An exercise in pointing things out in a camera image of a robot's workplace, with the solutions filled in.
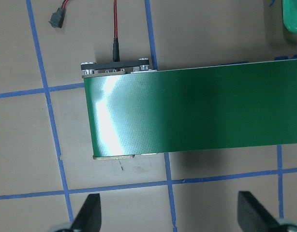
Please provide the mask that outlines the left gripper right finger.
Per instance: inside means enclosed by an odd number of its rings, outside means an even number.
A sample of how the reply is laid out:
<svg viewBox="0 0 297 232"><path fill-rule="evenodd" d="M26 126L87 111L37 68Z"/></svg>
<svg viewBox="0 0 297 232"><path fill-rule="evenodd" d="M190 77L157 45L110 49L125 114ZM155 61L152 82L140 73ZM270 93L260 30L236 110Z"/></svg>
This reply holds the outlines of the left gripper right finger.
<svg viewBox="0 0 297 232"><path fill-rule="evenodd" d="M273 232L280 226L249 191L238 192L237 220L243 232Z"/></svg>

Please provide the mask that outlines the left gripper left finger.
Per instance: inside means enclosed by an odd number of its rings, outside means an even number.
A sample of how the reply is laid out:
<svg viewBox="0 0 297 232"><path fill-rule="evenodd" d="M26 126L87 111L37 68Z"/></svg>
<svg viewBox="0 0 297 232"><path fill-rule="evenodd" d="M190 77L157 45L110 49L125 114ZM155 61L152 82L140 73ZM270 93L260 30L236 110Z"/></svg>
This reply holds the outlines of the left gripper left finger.
<svg viewBox="0 0 297 232"><path fill-rule="evenodd" d="M73 221L72 232L99 232L101 229L101 198L99 193L89 194Z"/></svg>

